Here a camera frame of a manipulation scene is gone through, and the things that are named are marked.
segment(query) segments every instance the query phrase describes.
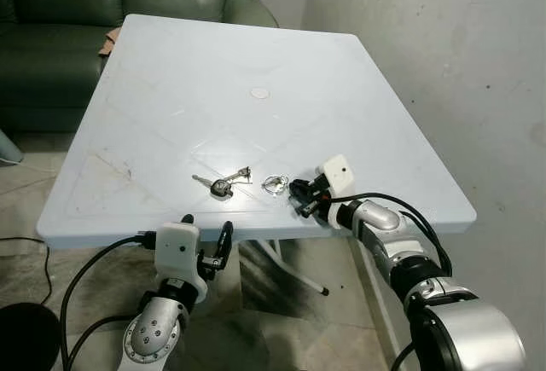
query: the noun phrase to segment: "wire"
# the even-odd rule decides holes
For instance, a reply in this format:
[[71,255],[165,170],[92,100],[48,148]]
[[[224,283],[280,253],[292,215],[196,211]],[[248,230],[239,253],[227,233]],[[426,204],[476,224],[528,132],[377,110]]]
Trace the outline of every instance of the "wire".
[[53,286],[51,285],[51,277],[49,276],[49,270],[48,270],[48,262],[49,262],[49,246],[45,244],[44,241],[40,239],[34,239],[32,237],[25,237],[25,236],[16,236],[16,237],[3,237],[0,239],[0,241],[34,241],[36,243],[41,243],[45,245],[45,262],[44,262],[44,273],[45,278],[48,281],[48,293],[40,303],[41,305],[44,305],[46,301],[48,301],[49,297],[51,297],[51,294],[53,292]]
[[333,199],[329,199],[325,201],[330,203],[343,203],[343,202],[348,202],[351,200],[360,200],[360,199],[366,199],[366,198],[379,198],[379,199],[390,200],[391,202],[396,203],[402,206],[403,208],[407,209],[408,211],[410,211],[414,216],[411,216],[409,213],[405,213],[404,215],[409,217],[415,224],[417,224],[416,223],[417,221],[421,224],[421,225],[417,225],[417,227],[423,232],[423,234],[432,242],[432,244],[436,248],[436,252],[439,255],[440,265],[442,266],[442,270],[446,272],[447,276],[453,275],[451,260],[447,252],[445,251],[445,249],[440,244],[438,235],[436,235],[436,232],[434,231],[433,227],[425,219],[425,217],[409,203],[404,202],[403,200],[400,200],[399,198],[396,198],[389,194],[380,194],[376,192],[370,192],[366,194],[354,194],[352,196],[345,196],[343,198],[333,198]]
[[79,337],[78,341],[72,348],[72,351],[70,353],[70,356],[68,357],[68,364],[67,364],[67,370],[70,371],[72,369],[72,365],[74,364],[74,360],[76,360],[76,356],[78,355],[79,350],[82,348],[82,345],[84,342],[89,338],[89,336],[97,330],[100,326],[103,326],[104,324],[107,324],[109,322],[125,322],[130,321],[133,318],[135,318],[137,314],[130,314],[130,315],[123,315],[123,316],[110,316],[103,318],[102,320],[99,320],[98,322],[95,322],[91,326],[89,326],[84,333]]
[[400,351],[400,354],[398,354],[398,357],[396,357],[396,360],[392,363],[391,371],[398,371],[400,369],[400,366],[402,365],[402,362],[406,359],[406,357],[414,350],[413,343],[409,343],[406,345],[406,347]]
[[425,227],[417,220],[415,216],[413,216],[411,213],[400,211],[404,216],[411,219],[411,221],[419,228],[419,230],[432,242],[434,247],[436,248],[436,252],[438,253],[438,257],[440,260],[440,265],[442,266],[442,269],[447,273],[447,275],[452,276],[452,268],[451,268],[451,261],[450,257],[448,256],[445,249],[442,247],[442,245],[439,243],[439,241],[435,241],[431,237],[429,237],[428,232],[426,231]]
[[9,159],[4,159],[4,158],[0,158],[0,160],[6,164],[11,164],[11,165],[19,165],[19,166],[23,166],[25,168],[28,168],[28,169],[33,169],[34,171],[40,171],[40,172],[48,172],[48,173],[58,173],[59,171],[56,171],[54,169],[45,169],[45,168],[40,168],[38,166],[34,166],[34,165],[28,165],[27,163],[24,163],[24,162],[19,162],[17,160],[9,160]]
[[62,359],[62,369],[64,371],[68,370],[68,347],[67,347],[67,307],[72,291],[78,284],[78,281],[83,277],[85,272],[96,263],[96,261],[102,258],[105,254],[111,252],[116,247],[122,246],[127,243],[139,242],[144,238],[142,235],[128,237],[122,239],[121,241],[116,241],[110,246],[106,246],[104,249],[100,250],[95,256],[93,256],[85,265],[80,269],[80,271],[74,276],[70,284],[68,285],[67,291],[65,292],[64,297],[62,298],[61,304],[61,313],[59,315],[61,323],[61,359]]

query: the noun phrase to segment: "metal ring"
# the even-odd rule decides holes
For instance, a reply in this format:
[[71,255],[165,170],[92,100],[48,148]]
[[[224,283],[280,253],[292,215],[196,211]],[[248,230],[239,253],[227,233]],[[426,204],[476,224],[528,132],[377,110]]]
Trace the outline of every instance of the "metal ring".
[[269,175],[262,183],[262,188],[268,194],[281,194],[286,190],[288,181],[286,175]]

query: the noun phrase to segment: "tiled floor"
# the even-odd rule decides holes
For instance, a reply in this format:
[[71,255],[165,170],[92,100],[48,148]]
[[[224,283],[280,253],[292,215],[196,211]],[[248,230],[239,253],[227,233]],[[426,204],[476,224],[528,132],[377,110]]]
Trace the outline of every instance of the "tiled floor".
[[[36,237],[34,226],[70,143],[70,136],[21,136],[24,166],[0,167],[0,238]],[[53,294],[47,305],[58,314],[62,295],[96,249],[57,250],[49,261]],[[387,370],[362,284],[345,239],[282,242],[283,257],[324,284],[322,296],[274,267],[260,247],[234,247],[226,270],[196,306],[185,338],[167,369],[335,371]],[[38,302],[47,293],[44,247],[26,241],[0,242],[0,307]],[[69,307],[69,344],[92,322],[134,312],[154,288],[153,254],[125,247],[90,270]],[[73,370],[115,370],[125,324],[94,333]],[[61,370],[59,362],[55,370]]]

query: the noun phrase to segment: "white plastic table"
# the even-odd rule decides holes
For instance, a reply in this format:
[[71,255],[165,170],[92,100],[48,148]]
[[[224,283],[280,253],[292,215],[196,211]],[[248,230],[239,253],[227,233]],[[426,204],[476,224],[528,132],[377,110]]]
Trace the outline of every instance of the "white plastic table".
[[[348,235],[261,188],[312,179],[344,154],[362,192],[419,209],[441,233],[475,211],[355,36],[129,15],[51,191],[38,233],[101,246],[195,215],[204,240]],[[214,199],[212,180],[250,166],[253,184]]]

